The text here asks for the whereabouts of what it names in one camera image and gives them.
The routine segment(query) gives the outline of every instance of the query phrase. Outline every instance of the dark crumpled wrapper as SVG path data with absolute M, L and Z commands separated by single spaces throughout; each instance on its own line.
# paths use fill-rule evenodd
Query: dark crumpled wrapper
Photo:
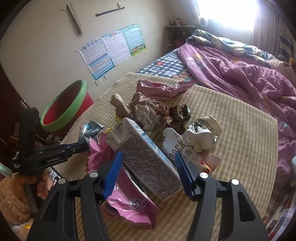
M 182 135 L 186 131 L 185 125 L 191 116 L 191 111 L 186 104 L 170 107 L 169 117 L 165 121 L 166 127 L 172 128 Z
M 85 141 L 89 145 L 89 138 L 99 142 L 100 132 L 104 128 L 105 127 L 103 125 L 98 124 L 92 120 L 84 124 L 79 131 L 78 143 L 83 143 Z

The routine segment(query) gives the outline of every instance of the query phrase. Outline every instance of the blue checkered sheet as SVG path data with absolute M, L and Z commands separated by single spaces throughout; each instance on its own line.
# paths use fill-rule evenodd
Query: blue checkered sheet
M 179 81 L 191 80 L 191 74 L 183 61 L 179 58 L 178 49 L 174 49 L 172 52 L 153 61 L 144 68 L 138 70 L 137 73 L 161 76 Z

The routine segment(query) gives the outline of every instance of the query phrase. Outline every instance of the crumpled paper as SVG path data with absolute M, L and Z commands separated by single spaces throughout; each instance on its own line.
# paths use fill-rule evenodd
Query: crumpled paper
M 195 80 L 191 80 L 169 86 L 148 80 L 138 80 L 137 92 L 157 101 L 166 101 L 185 93 L 195 83 Z
M 110 104 L 115 107 L 116 116 L 121 119 L 129 117 L 131 110 L 128 104 L 124 102 L 119 94 L 114 94 L 111 96 Z
M 219 139 L 222 129 L 218 122 L 207 115 L 194 120 L 183 134 L 183 140 L 188 145 L 193 145 L 196 152 L 210 149 Z
M 106 133 L 101 133 L 99 143 L 90 138 L 87 173 L 97 171 L 100 165 L 113 159 L 114 152 L 105 141 L 106 135 Z M 157 207 L 123 168 L 119 172 L 111 196 L 101 208 L 111 218 L 122 216 L 133 222 L 135 228 L 153 229 L 156 227 Z
M 134 94 L 128 108 L 118 94 L 112 95 L 110 104 L 115 106 L 117 117 L 128 117 L 134 120 L 143 131 L 164 128 L 165 120 L 169 115 L 169 109 L 165 104 L 147 98 L 140 92 Z

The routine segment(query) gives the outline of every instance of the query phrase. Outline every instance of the green rim of bucket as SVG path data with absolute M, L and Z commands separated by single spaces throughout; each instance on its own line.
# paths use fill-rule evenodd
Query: green rim of bucket
M 74 101 L 72 102 L 72 104 L 68 107 L 68 109 L 66 109 L 66 111 L 58 118 L 56 119 L 54 122 L 45 125 L 43 120 L 44 117 L 46 115 L 46 113 L 48 112 L 48 110 L 50 109 L 50 107 L 61 97 L 61 95 L 68 90 L 69 88 L 71 88 L 74 84 L 77 84 L 77 82 L 80 81 L 81 82 L 81 87 L 80 90 L 77 94 L 77 96 L 75 97 Z M 65 125 L 67 125 L 69 123 L 70 120 L 72 120 L 72 118 L 75 116 L 75 114 L 77 113 L 77 111 L 79 110 L 80 106 L 82 105 L 82 102 L 84 100 L 84 97 L 86 95 L 87 92 L 87 83 L 85 80 L 78 80 L 75 81 L 74 83 L 72 83 L 71 85 L 69 85 L 66 89 L 64 89 L 64 91 L 62 91 L 50 104 L 49 106 L 46 108 L 46 110 L 43 112 L 42 116 L 41 116 L 41 127 L 48 132 L 54 132 L 57 131 L 61 128 L 63 128 Z

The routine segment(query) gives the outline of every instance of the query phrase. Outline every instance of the red bucket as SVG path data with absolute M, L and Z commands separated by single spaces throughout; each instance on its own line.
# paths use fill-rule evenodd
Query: red bucket
M 43 112 L 41 127 L 59 137 L 65 137 L 75 121 L 93 103 L 87 93 L 86 81 L 75 81 L 59 94 Z

